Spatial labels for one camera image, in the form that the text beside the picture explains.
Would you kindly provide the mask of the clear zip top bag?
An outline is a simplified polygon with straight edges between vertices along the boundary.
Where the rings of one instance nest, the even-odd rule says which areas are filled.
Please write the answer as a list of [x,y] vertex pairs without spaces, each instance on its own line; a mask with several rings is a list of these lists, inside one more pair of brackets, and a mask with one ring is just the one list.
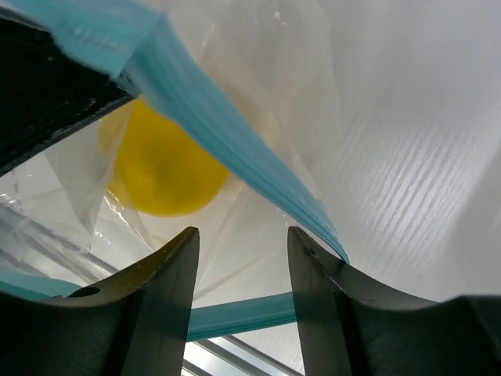
[[156,110],[180,121],[182,128],[212,156],[300,224],[325,241],[342,259],[347,258],[326,211],[285,163],[265,144],[229,97],[189,57],[175,31],[171,1],[127,1],[127,9],[153,10],[153,19],[142,21],[142,38],[119,62],[106,62],[106,54],[77,40],[77,24],[63,35],[63,21],[76,9],[54,21],[45,17],[44,1],[4,1],[1,16],[18,24],[48,31],[65,56],[111,74],[130,94],[144,92]]

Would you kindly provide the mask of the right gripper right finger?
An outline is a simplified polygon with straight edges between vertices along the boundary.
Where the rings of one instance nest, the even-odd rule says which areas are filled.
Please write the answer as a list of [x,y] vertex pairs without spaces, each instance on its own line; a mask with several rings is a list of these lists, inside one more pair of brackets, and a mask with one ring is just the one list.
[[291,227],[287,252],[308,375],[497,375],[500,299],[432,302],[341,261]]

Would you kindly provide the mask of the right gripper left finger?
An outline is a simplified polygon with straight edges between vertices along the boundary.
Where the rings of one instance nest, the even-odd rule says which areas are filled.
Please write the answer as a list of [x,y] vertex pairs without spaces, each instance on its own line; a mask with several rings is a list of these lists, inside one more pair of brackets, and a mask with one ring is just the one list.
[[2,374],[180,374],[199,249],[199,231],[189,227],[67,297],[2,293]]

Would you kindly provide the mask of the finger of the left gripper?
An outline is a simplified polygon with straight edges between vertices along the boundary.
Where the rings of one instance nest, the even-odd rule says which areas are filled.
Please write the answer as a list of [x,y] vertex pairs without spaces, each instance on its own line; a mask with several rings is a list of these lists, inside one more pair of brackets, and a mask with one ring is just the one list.
[[132,101],[69,59],[49,33],[1,21],[1,173]]

